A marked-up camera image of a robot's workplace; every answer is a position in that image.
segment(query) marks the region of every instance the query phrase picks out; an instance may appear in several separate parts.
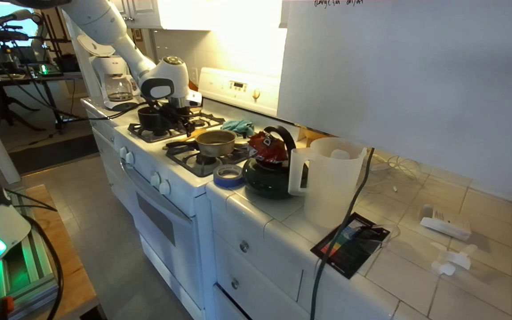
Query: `kitchen counter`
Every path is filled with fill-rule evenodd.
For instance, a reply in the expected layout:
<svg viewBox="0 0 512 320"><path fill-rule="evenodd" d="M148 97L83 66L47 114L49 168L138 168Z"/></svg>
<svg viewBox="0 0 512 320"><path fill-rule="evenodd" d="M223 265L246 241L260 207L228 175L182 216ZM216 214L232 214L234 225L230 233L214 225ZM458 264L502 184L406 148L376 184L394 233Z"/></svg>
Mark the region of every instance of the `kitchen counter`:
<svg viewBox="0 0 512 320"><path fill-rule="evenodd" d="M266 235L287 242L310 276L303 280L300 305L310 312L314 271L317 258L310 249L324 237L303 217L305 201L269 201L246 189L223 191L209 185L209 198L227 200L243 216L259 221ZM422 228L420 212L433 205L440 216L470 226L474 235L465 244ZM330 292L353 292L371 305L364 315L381 319L512 319L512 203L470 189L467 182L445 175L428 175L415 164L397 159L376 159L372 175L358 200L356 212L392 232L353 280L326 267L323 287ZM476 244L470 255L472 269L458 267L454 276L440 276L433 262L449 251L463 251ZM342 301L348 313L365 308L362 303Z"/></svg>

